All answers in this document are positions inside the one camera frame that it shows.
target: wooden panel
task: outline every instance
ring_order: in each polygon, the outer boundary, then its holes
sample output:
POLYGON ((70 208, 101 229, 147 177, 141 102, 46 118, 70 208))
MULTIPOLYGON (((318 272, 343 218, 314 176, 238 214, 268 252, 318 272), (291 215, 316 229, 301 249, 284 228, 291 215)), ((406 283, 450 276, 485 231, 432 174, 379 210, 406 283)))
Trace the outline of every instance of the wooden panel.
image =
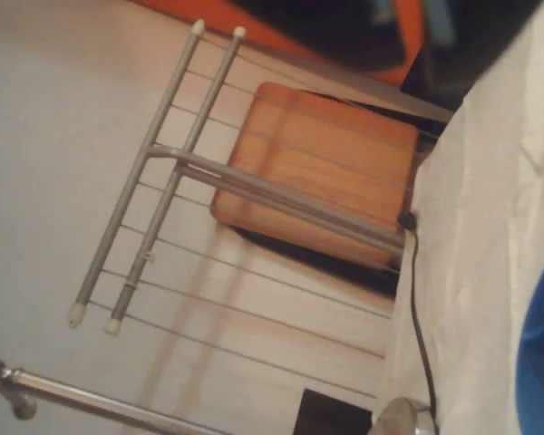
MULTIPOLYGON (((230 167, 396 230, 417 130, 369 111, 277 83, 257 92, 230 167)), ((218 191, 213 216, 230 225, 355 261, 385 266, 390 255, 218 191)))

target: gray metal bar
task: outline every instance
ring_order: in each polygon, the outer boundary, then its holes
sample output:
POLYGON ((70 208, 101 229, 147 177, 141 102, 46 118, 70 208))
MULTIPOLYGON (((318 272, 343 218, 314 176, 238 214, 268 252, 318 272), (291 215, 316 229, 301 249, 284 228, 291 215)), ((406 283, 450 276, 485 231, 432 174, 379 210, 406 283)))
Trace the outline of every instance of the gray metal bar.
POLYGON ((119 199, 117 200, 115 208, 112 211, 109 223, 107 224, 107 228, 105 228, 104 233, 102 234, 97 251, 95 252, 91 265, 89 266, 89 270, 87 271, 87 274, 83 280, 81 290, 76 296, 75 302, 69 311, 68 322, 72 328, 78 326, 83 321, 84 314, 86 312, 86 305, 91 300, 92 292, 97 283, 97 279, 99 278, 99 274, 101 273, 101 269, 104 266, 107 256, 109 255, 109 251, 111 251, 113 240, 117 236, 117 231, 119 230, 121 221, 125 216, 125 212, 127 211, 127 207, 129 206, 133 192, 137 187, 137 181, 141 177, 141 173, 145 167, 145 162, 148 158, 147 153, 157 140, 161 125, 165 121, 165 117, 170 110, 173 97, 180 87, 183 76, 188 68, 189 61, 191 60, 191 57, 198 46, 203 30, 203 20, 198 20, 191 28, 191 35, 189 36, 185 48, 183 49, 178 65, 171 76, 167 90, 163 94, 160 106, 155 112, 147 134, 141 143, 137 157, 135 158, 133 166, 131 167, 131 172, 125 181, 119 199))
MULTIPOLYGON (((237 27, 234 30, 234 36, 224 54, 224 58, 222 59, 218 72, 216 73, 216 76, 209 87, 208 94, 201 104, 198 116, 193 123, 191 130, 189 131, 188 138, 183 146, 185 152, 193 152, 193 149, 195 148, 199 139, 199 135, 201 134, 201 131, 208 120, 211 108, 218 97, 219 90, 226 80, 229 68, 234 61, 240 41, 244 37, 245 33, 246 30, 243 27, 237 27)), ((127 280, 123 286, 123 289, 121 290, 121 294, 119 295, 119 299, 112 310, 111 318, 104 326, 103 331, 107 334, 116 335, 121 330, 121 321, 127 312, 127 308, 131 302, 133 293, 137 288, 137 284, 139 283, 143 269, 147 264, 149 255, 151 254, 153 243, 160 232, 161 225, 163 224, 163 220, 165 219, 165 216, 170 208, 173 196, 175 195, 178 185, 180 184, 181 169, 185 166, 185 164, 186 163, 184 161, 178 161, 175 168, 171 172, 170 179, 168 180, 167 185, 161 195, 160 201, 155 208, 155 212, 153 213, 153 217, 151 218, 151 222, 147 228, 145 237, 141 241, 139 251, 137 252, 137 256, 133 261, 127 280)))
POLYGON ((209 184, 210 186, 213 186, 215 188, 226 190, 242 198, 257 202, 258 204, 261 204, 263 206, 273 208, 274 210, 281 211, 295 218, 301 218, 306 222, 310 222, 311 224, 315 224, 328 230, 334 231, 337 234, 352 238, 353 240, 357 240, 369 246, 386 250, 387 252, 392 253, 396 257, 399 257, 403 252, 402 248, 397 248, 395 246, 391 246, 384 242, 375 240, 371 236, 363 234, 358 230, 345 227, 335 222, 331 222, 330 220, 319 217, 318 215, 310 213, 305 209, 298 209, 294 208, 292 205, 284 204, 282 200, 278 198, 267 197, 262 195, 261 192, 254 192, 249 190, 245 186, 233 184, 233 182, 230 182, 225 178, 218 178, 211 174, 208 174, 207 172, 203 172, 201 170, 191 167, 184 168, 182 170, 182 173, 185 177, 190 177, 191 179, 201 181, 202 183, 209 184))
POLYGON ((26 393, 63 406, 87 412, 104 419, 117 421, 133 428, 148 430, 161 435, 228 435, 170 415, 155 412, 118 401, 96 392, 86 391, 72 385, 26 372, 24 370, 3 369, 0 389, 10 392, 10 396, 26 393))
POLYGON ((403 253, 403 235, 394 231, 389 231, 378 227, 377 225, 366 222, 358 217, 350 216, 341 211, 327 207, 319 201, 308 198, 305 195, 298 194, 290 189, 275 185, 265 179, 260 179, 254 175, 247 174, 240 170, 222 165, 215 161, 193 155, 185 150, 176 150, 163 146, 155 146, 150 155, 154 157, 175 157, 179 161, 192 165, 195 168, 204 169, 212 174, 221 176, 225 180, 232 180, 236 183, 246 185, 249 189, 257 189, 258 193, 274 197, 291 208, 306 211, 323 220, 329 220, 342 227, 355 230, 358 236, 364 238, 364 243, 372 247, 385 249, 392 254, 400 256, 403 253))

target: white floor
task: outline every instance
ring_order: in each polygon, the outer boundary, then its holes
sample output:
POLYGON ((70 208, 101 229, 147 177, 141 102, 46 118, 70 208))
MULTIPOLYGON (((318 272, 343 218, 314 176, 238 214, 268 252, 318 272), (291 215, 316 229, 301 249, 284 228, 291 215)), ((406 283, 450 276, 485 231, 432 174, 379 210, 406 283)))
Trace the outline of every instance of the white floor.
MULTIPOLYGON (((291 433, 304 388, 371 408, 391 304, 243 242, 210 216, 205 206, 213 191, 191 180, 181 184, 161 231, 169 243, 157 243, 157 259, 144 273, 172 290, 142 285, 130 309, 140 321, 127 319, 112 338, 102 326, 121 279, 102 275, 83 325, 66 326, 188 30, 118 0, 0 2, 0 357, 237 434, 291 433)), ((211 76, 222 53, 201 43, 190 69, 211 76)), ((228 81, 249 92, 268 80, 306 82, 346 98, 446 116, 414 101, 393 103, 395 92, 380 85, 363 82, 359 91, 242 53, 297 78, 237 60, 228 81)), ((197 74, 186 76, 162 142, 182 143, 193 121, 189 111, 208 86, 197 74)), ((211 116, 239 126, 250 100, 225 87, 211 116)), ((209 121, 197 153, 225 162, 237 134, 209 121)), ((169 164, 146 169, 149 186, 138 187, 124 222, 131 229, 120 231, 107 269, 128 271, 138 231, 159 197, 152 187, 163 185, 169 164)), ((134 431, 43 402, 33 421, 18 422, 0 398, 0 434, 119 432, 134 431)))

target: blue object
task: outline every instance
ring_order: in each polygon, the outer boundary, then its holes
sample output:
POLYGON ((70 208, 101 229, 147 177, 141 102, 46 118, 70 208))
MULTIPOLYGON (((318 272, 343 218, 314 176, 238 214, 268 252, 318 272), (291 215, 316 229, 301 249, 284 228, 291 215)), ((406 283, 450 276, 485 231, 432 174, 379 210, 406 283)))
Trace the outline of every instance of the blue object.
POLYGON ((544 271, 520 337, 516 407, 523 435, 544 434, 544 271))

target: drying rack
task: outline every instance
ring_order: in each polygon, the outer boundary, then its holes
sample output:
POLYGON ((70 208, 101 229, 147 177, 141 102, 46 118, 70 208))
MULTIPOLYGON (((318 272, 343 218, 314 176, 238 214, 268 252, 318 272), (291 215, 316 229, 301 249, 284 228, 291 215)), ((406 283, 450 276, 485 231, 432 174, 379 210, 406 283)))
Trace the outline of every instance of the drying rack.
MULTIPOLYGON (((171 159, 174 160, 174 165, 169 180, 161 192, 151 222, 143 233, 143 239, 132 263, 131 270, 125 276, 120 296, 114 308, 112 308, 111 317, 104 326, 104 331, 107 334, 116 335, 121 330, 121 322, 127 314, 130 301, 138 283, 141 281, 144 267, 153 259, 153 244, 158 239, 161 225, 183 177, 195 179, 292 217, 304 219, 339 235, 350 237, 370 247, 386 251, 393 258, 399 258, 403 252, 402 234, 388 231, 358 217, 331 208, 326 203, 302 195, 290 188, 280 187, 257 176, 232 169, 227 165, 205 159, 193 153, 199 135, 209 119, 210 111, 219 95, 219 90, 224 84, 230 66, 237 56, 241 40, 245 36, 246 31, 241 27, 235 29, 232 39, 225 49, 221 65, 211 81, 207 96, 201 104, 197 118, 182 149, 173 149, 158 143, 161 126, 170 107, 172 107, 174 96, 181 85, 184 73, 188 71, 189 62, 198 46, 198 42, 202 39, 203 31, 204 23, 202 20, 197 21, 191 28, 189 39, 177 67, 170 78, 160 106, 141 144, 81 289, 70 309, 68 321, 72 328, 81 324, 87 305, 92 302, 91 297, 94 287, 99 275, 104 270, 105 260, 121 227, 133 193, 137 185, 141 184, 141 174, 149 159, 171 159)), ((355 105, 350 101, 341 101, 355 105)), ((123 401, 117 401, 91 391, 81 390, 72 385, 53 381, 22 369, 10 369, 1 360, 0 393, 10 401, 15 416, 21 420, 31 419, 35 414, 35 403, 27 397, 31 395, 160 434, 212 435, 226 433, 123 401)))

